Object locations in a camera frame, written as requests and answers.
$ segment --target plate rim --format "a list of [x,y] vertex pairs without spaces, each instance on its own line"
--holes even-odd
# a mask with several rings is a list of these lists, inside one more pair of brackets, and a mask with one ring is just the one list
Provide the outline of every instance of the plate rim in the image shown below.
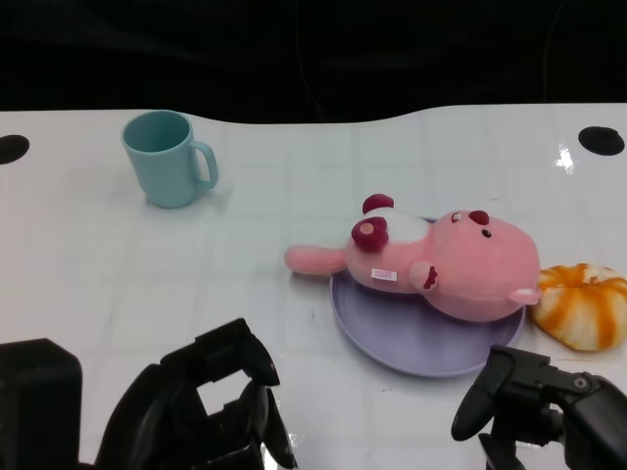
[[[409,375],[413,375],[416,377],[429,377],[429,378],[447,378],[447,377],[458,377],[461,375],[466,375],[469,374],[471,372],[475,372],[477,370],[480,370],[481,368],[483,368],[483,366],[486,364],[486,361],[488,359],[488,357],[486,357],[486,360],[484,360],[483,362],[477,364],[477,365],[472,365],[469,367],[465,367],[463,369],[458,369],[458,370],[454,370],[454,371],[447,371],[447,372],[416,372],[414,370],[407,370],[403,367],[400,367],[398,365],[395,365],[394,363],[389,362],[388,360],[378,356],[377,354],[375,354],[372,351],[369,351],[365,346],[362,345],[362,343],[360,343],[353,334],[351,334],[351,332],[348,330],[347,326],[344,324],[344,321],[342,320],[341,315],[338,313],[337,311],[337,305],[335,304],[335,299],[333,297],[333,281],[335,279],[335,276],[337,276],[338,274],[341,274],[344,271],[340,271],[337,272],[335,274],[331,275],[331,279],[329,281],[329,297],[331,298],[331,304],[333,305],[333,312],[335,313],[335,319],[337,320],[337,322],[340,324],[340,326],[342,327],[342,331],[344,332],[344,334],[351,340],[351,342],[358,347],[358,349],[360,349],[362,352],[364,352],[365,354],[367,354],[369,357],[371,357],[372,359],[376,360],[377,362],[386,365],[387,367],[390,367],[391,369],[394,370],[398,370],[399,372],[403,372],[405,374],[409,374]],[[520,337],[520,335],[522,334],[522,331],[524,330],[524,324],[525,324],[525,319],[527,318],[527,305],[524,305],[522,308],[522,312],[520,314],[520,321],[518,322],[518,326],[516,328],[516,331],[514,332],[513,336],[511,337],[511,339],[507,342],[506,346],[511,347],[513,345],[515,345]]]

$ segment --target fabric tag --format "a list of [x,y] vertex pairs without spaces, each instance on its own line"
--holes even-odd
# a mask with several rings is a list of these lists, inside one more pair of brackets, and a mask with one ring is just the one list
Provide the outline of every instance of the fabric tag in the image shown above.
[[375,268],[372,268],[372,274],[370,274],[370,277],[373,279],[381,279],[382,281],[396,282],[398,280],[395,271],[386,271],[384,269]]

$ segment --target plush tail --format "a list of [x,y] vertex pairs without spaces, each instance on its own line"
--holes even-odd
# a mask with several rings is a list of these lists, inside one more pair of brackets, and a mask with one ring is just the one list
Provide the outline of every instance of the plush tail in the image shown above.
[[329,275],[346,267],[346,255],[343,249],[296,245],[285,252],[285,264],[301,274]]

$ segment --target teal mug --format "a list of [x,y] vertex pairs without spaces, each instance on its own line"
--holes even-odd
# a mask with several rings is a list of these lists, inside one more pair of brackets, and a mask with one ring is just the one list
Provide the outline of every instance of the teal mug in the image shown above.
[[[217,183],[217,163],[212,148],[194,140],[189,119],[174,111],[153,111],[131,120],[121,132],[121,142],[148,200],[163,208],[180,208],[193,202]],[[211,180],[201,179],[196,150],[207,160]]]

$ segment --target pink stuffed animal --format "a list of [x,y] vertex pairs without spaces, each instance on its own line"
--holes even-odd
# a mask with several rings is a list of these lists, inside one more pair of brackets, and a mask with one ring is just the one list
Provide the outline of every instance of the pink stuffed animal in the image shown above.
[[469,321],[492,321],[533,305],[540,260],[522,230],[483,211],[447,213],[435,223],[394,210],[384,195],[363,203],[366,219],[344,249],[290,247],[286,264],[303,274],[348,267],[364,286],[420,293],[439,310]]

